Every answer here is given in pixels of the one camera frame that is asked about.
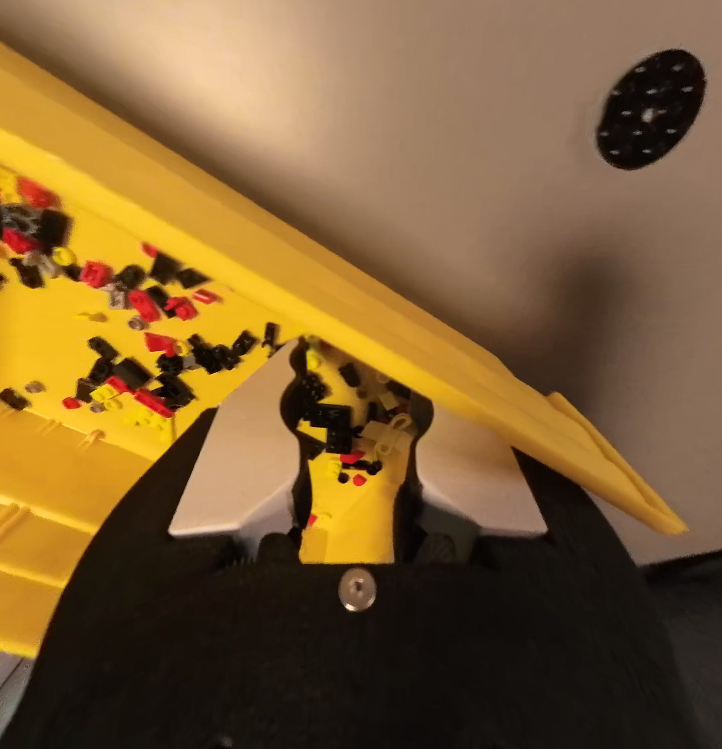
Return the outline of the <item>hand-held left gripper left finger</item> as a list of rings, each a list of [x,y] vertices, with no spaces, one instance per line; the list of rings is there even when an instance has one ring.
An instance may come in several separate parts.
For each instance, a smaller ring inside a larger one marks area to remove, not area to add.
[[[291,530],[300,446],[281,401],[297,375],[291,356],[300,343],[284,344],[217,409],[170,522],[174,538],[227,535],[258,545]]]

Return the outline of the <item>yellow plastic tray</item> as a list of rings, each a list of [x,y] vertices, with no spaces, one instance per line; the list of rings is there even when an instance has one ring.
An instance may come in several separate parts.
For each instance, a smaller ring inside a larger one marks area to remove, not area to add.
[[[688,528],[576,407],[0,43],[0,650],[151,614],[174,655],[353,610],[476,628],[478,554],[587,494]]]

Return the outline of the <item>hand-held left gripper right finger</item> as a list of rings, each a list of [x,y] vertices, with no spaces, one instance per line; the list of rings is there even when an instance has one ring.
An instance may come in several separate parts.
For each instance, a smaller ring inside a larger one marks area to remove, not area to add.
[[[516,454],[492,428],[412,399],[414,522],[451,538],[539,538],[548,526]]]

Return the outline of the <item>pile of lego pieces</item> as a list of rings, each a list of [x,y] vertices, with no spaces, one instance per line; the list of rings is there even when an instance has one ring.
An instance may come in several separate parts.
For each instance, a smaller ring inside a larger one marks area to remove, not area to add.
[[[53,428],[87,431],[96,440],[160,457],[209,407],[296,336],[292,323],[199,272],[181,258],[138,241],[38,182],[0,166],[0,404],[47,419]],[[315,493],[344,483],[381,488],[389,461],[407,467],[416,426],[406,415],[410,389],[385,381],[349,354],[309,336],[292,355],[300,372],[283,396],[286,423],[298,439]],[[38,499],[28,488],[0,488],[0,510],[90,532],[90,490],[72,499],[69,448],[28,454],[28,438],[0,448],[17,459],[8,479],[37,468]]]

